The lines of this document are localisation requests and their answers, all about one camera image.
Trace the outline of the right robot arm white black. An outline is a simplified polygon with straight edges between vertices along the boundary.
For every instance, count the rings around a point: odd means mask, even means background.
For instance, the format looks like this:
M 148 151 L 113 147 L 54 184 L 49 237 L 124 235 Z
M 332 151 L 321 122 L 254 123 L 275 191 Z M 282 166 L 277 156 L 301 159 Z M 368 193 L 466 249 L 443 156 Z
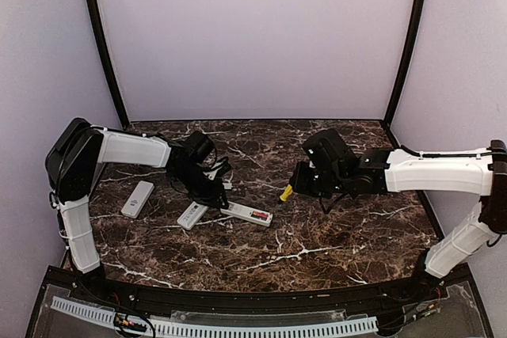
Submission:
M 416 152 L 405 146 L 353 153 L 339 133 L 327 129 L 303 145 L 289 180 L 297 194 L 329 199 L 388 192 L 464 192 L 479 197 L 471 213 L 449 236 L 422 256 L 421 271 L 405 282 L 404 294 L 420 302 L 445 277 L 493 237 L 506 233 L 506 145 L 493 140 L 486 148 L 453 152 Z

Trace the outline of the yellow handled screwdriver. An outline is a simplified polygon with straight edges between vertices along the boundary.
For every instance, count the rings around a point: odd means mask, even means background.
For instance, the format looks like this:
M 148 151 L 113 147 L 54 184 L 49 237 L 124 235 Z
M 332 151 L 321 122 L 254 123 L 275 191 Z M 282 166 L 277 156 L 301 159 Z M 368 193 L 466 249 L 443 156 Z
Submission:
M 293 188 L 290 184 L 288 184 L 284 189 L 283 193 L 279 196 L 278 202 L 285 203 L 292 194 Z

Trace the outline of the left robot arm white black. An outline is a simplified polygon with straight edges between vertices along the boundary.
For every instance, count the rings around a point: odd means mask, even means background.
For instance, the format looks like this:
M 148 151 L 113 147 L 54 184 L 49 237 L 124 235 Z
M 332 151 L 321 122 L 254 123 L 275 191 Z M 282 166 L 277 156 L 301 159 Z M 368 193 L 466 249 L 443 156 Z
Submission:
M 216 153 L 211 137 L 202 131 L 170 140 L 162 134 L 93 125 L 81 117 L 68 124 L 44 162 L 49 203 L 58 213 L 73 269 L 86 274 L 80 288 L 93 302 L 104 303 L 112 296 L 111 284 L 94 273 L 101 266 L 90 221 L 97 167 L 144 167 L 165 173 L 183 185 L 191 200 L 215 209 L 228 208 L 223 181 L 219 176 L 210 178 L 210 169 L 204 166 L 208 155 Z

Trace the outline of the white button remote control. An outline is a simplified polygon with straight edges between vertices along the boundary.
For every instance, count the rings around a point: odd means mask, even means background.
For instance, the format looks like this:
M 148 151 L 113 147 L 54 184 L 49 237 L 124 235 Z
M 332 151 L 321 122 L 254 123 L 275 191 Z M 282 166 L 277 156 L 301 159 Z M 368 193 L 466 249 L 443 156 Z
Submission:
M 253 208 L 253 207 L 247 207 L 247 206 L 242 205 L 240 203 L 234 203 L 234 202 L 231 202 L 231 201 L 228 202 L 228 208 L 227 209 L 221 208 L 220 211 L 223 214 L 225 214 L 225 215 L 229 215 L 229 216 L 241 219 L 241 220 L 246 221 L 246 222 L 251 222 L 251 223 L 254 223 L 254 224 L 258 224 L 259 226 L 269 227 L 271 225 L 272 220 L 273 220 L 273 214 L 272 213 L 269 213 L 267 211 L 258 210 L 258 209 Z M 252 218 L 251 217 L 251 213 L 253 211 L 259 211 L 259 212 L 269 213 L 270 214 L 270 218 L 269 218 L 268 221 L 262 221 L 262 220 L 259 220 L 259 219 L 256 219 L 256 218 Z

